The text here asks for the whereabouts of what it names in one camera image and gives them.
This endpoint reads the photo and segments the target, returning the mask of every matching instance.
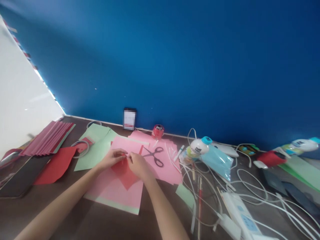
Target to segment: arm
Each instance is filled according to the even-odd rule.
[[[122,149],[110,150],[100,163],[42,210],[15,240],[49,239],[98,175],[125,158],[121,156],[123,153],[127,152]]]
[[[159,187],[154,175],[150,171],[144,157],[130,153],[128,159],[130,169],[144,182],[156,214],[160,233],[163,240],[189,239],[177,214]]]

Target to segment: person's right hand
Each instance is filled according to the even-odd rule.
[[[131,152],[128,157],[128,163],[131,171],[143,182],[155,178],[146,160],[140,154]]]

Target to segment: glue bottle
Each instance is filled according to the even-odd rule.
[[[281,148],[289,155],[300,155],[304,152],[311,152],[319,148],[320,139],[313,137],[310,139],[298,139],[291,144],[281,146]]]
[[[209,145],[212,143],[211,138],[203,137],[192,141],[179,156],[179,160],[184,165],[189,165],[199,159],[200,155],[209,152]]]

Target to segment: black scissors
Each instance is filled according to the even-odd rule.
[[[150,154],[144,155],[143,157],[153,156],[154,162],[156,163],[156,165],[157,165],[158,167],[163,167],[163,162],[161,162],[158,158],[156,158],[156,157],[154,156],[155,153],[159,153],[159,152],[162,152],[162,151],[163,151],[163,148],[162,148],[162,147],[157,147],[157,148],[154,150],[153,153],[150,152],[150,151],[149,151],[148,149],[146,149],[145,147],[144,147],[144,149],[147,150]]]

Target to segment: person's left hand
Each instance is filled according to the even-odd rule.
[[[127,158],[125,155],[127,152],[121,148],[118,149],[110,149],[107,155],[97,164],[98,168],[102,168],[103,170],[113,166],[117,162],[120,162]]]

